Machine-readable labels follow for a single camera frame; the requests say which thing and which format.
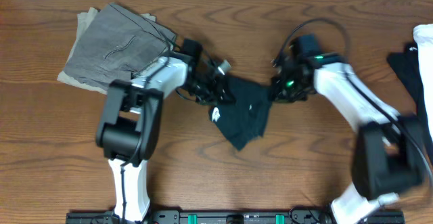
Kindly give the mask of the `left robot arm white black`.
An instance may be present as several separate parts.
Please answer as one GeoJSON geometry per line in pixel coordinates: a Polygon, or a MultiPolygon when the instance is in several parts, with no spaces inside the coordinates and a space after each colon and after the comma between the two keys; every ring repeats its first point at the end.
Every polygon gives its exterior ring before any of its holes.
{"type": "Polygon", "coordinates": [[[167,51],[130,81],[110,83],[96,144],[113,173],[117,223],[142,223],[147,215],[147,162],[158,143],[164,99],[183,88],[199,104],[229,101],[222,82],[230,63],[211,64],[200,74],[199,59],[200,54],[167,51]]]}

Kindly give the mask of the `black t-shirt white logo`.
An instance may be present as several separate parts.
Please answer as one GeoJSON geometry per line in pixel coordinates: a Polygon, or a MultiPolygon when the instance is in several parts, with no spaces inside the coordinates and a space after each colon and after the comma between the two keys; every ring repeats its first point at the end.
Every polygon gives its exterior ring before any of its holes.
{"type": "Polygon", "coordinates": [[[212,107],[209,120],[240,151],[247,143],[265,134],[272,106],[270,87],[229,76],[225,91],[234,96],[234,102],[212,107]]]}

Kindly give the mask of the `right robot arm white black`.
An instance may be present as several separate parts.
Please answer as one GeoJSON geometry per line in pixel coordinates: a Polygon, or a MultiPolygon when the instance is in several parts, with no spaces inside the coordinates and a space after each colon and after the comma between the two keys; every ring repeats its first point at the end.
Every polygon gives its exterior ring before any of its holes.
{"type": "Polygon", "coordinates": [[[314,92],[328,99],[355,132],[351,184],[318,223],[391,223],[397,216],[383,207],[424,181],[432,170],[424,151],[422,127],[413,114],[403,115],[384,103],[353,72],[345,57],[319,51],[281,52],[274,61],[273,99],[288,103],[314,92]]]}

